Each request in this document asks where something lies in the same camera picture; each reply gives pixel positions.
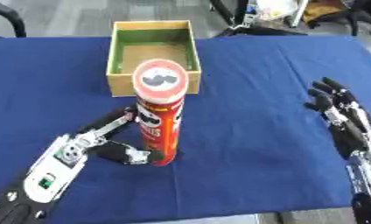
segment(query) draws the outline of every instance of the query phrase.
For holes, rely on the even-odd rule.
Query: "pringles can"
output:
[[[174,61],[152,59],[136,68],[132,83],[143,146],[164,154],[154,165],[167,165],[176,156],[188,74]]]

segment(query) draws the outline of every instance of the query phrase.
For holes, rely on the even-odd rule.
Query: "open wooden tray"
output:
[[[151,59],[178,62],[189,75],[187,93],[199,92],[200,61],[190,21],[115,22],[107,67],[112,95],[134,95],[131,75]]]

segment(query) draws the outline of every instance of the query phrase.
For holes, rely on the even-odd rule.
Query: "clear plastic lid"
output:
[[[147,102],[167,104],[186,94],[188,74],[174,61],[151,59],[136,68],[132,84],[136,94]]]

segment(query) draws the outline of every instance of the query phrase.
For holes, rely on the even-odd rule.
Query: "robotic arm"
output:
[[[371,224],[371,117],[345,87],[328,78],[322,81],[312,83],[308,94],[315,101],[305,106],[327,122],[339,154],[347,161],[355,218],[359,224]]]
[[[125,165],[144,165],[163,158],[152,150],[108,140],[136,120],[137,107],[116,109],[71,136],[59,136],[20,178],[0,194],[0,224],[42,223],[85,166],[88,154]]]

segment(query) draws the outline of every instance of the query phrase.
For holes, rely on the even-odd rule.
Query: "gray floor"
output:
[[[30,37],[58,36],[110,36],[114,21],[191,19],[196,38],[211,38],[226,28],[225,23],[208,10],[205,0],[0,0],[17,10],[26,22]],[[230,9],[235,0],[224,0]],[[304,25],[298,28],[311,35],[348,34],[344,24],[323,24],[315,30]],[[359,39],[371,52],[371,26],[360,25]],[[5,19],[0,17],[0,35],[12,37],[13,32]],[[274,214],[260,215],[262,224],[275,224]],[[283,213],[287,224],[352,224],[350,208]],[[257,223],[253,215],[226,218],[184,220],[167,224],[243,224]]]

